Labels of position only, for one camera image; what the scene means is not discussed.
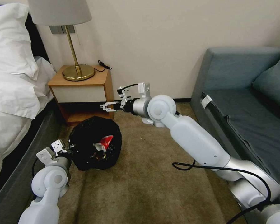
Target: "carpet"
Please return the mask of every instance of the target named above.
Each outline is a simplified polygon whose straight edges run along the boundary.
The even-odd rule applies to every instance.
[[[189,103],[177,103],[177,110],[195,119]],[[85,172],[71,166],[70,188],[58,203],[60,224],[223,224],[240,211],[227,182],[212,171],[172,166],[193,159],[168,129],[122,111],[114,121],[122,133],[117,164]],[[71,130],[64,126],[60,138],[66,142]]]

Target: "lamp shade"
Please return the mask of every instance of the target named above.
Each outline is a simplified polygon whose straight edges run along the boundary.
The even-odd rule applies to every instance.
[[[35,24],[60,26],[91,20],[86,0],[28,0]]]

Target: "nightstand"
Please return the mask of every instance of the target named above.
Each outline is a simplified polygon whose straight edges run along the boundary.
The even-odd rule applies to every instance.
[[[92,65],[98,70],[104,68]],[[83,81],[68,81],[62,76],[64,65],[49,81],[49,87],[68,126],[74,126],[90,117],[98,116],[113,120],[114,112],[100,108],[102,102],[114,101],[110,70],[96,71],[95,75]]]

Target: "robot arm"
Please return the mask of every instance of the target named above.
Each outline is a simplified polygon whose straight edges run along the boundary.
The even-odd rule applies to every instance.
[[[152,124],[157,127],[166,126],[170,130],[172,138],[201,165],[233,168],[254,173],[267,183],[271,191],[270,200],[273,201],[277,198],[280,194],[280,185],[267,173],[250,161],[232,158],[217,140],[191,117],[177,115],[176,104],[172,98],[166,95],[151,98],[149,83],[142,82],[138,83],[137,86],[141,98],[132,99],[131,96],[126,95],[130,86],[120,87],[117,92],[122,101],[107,102],[101,107],[106,111],[123,110],[124,112],[139,115],[146,124]],[[229,182],[230,191],[245,209],[257,205],[268,197],[266,186],[256,176],[239,171],[218,169],[213,169],[213,171]],[[280,217],[280,214],[277,215],[279,210],[272,210],[275,211],[274,217]]]
[[[19,224],[57,224],[59,208],[57,202],[68,189],[71,154],[63,149],[61,140],[52,143],[55,153],[47,147],[36,154],[46,165],[32,180],[32,191],[37,196],[22,213]]]

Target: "trash bag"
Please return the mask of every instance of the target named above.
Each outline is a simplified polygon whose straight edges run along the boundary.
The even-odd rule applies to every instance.
[[[79,170],[104,170],[116,164],[121,150],[121,132],[113,120],[94,116],[72,130],[68,144]]]

